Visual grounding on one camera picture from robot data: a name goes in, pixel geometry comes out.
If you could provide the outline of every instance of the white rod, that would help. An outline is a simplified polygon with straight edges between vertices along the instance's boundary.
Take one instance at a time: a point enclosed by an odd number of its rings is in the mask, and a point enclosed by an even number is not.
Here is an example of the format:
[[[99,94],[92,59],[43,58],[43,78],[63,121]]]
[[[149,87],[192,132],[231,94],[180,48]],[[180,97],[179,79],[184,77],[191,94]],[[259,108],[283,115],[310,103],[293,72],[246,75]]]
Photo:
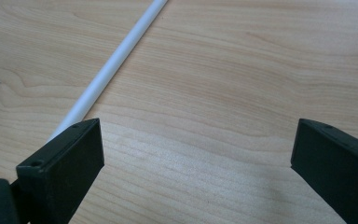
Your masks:
[[[118,68],[123,64],[124,60],[129,56],[132,49],[141,39],[152,21],[157,17],[165,3],[167,3],[167,0],[154,0],[141,19],[136,22],[121,44],[117,47],[106,64],[101,68],[97,76],[95,76],[89,86],[83,91],[56,131],[48,139],[48,142],[69,126],[80,122],[86,117],[92,105],[94,105],[95,101],[103,92],[103,89],[115,75]]]

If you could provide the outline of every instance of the wooden table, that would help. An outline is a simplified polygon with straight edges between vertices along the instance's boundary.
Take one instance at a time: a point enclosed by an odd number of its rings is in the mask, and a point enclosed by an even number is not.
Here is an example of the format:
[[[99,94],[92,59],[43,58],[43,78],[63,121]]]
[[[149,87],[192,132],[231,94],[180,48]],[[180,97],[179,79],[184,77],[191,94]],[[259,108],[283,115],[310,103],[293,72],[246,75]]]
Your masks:
[[[0,177],[150,3],[0,0]],[[299,118],[358,138],[358,1],[171,0],[87,118],[106,165],[73,223],[343,223],[290,157]]]

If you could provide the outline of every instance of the screw hole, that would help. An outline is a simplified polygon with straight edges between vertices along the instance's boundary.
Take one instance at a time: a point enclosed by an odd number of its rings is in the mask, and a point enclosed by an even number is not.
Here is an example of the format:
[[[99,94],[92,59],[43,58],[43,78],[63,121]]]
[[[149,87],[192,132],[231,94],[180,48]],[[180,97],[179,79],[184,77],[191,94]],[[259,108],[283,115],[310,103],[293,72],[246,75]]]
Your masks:
[[[40,166],[42,163],[43,163],[42,161],[33,161],[33,162],[31,163],[31,166],[32,166],[32,167],[37,167],[37,166]]]

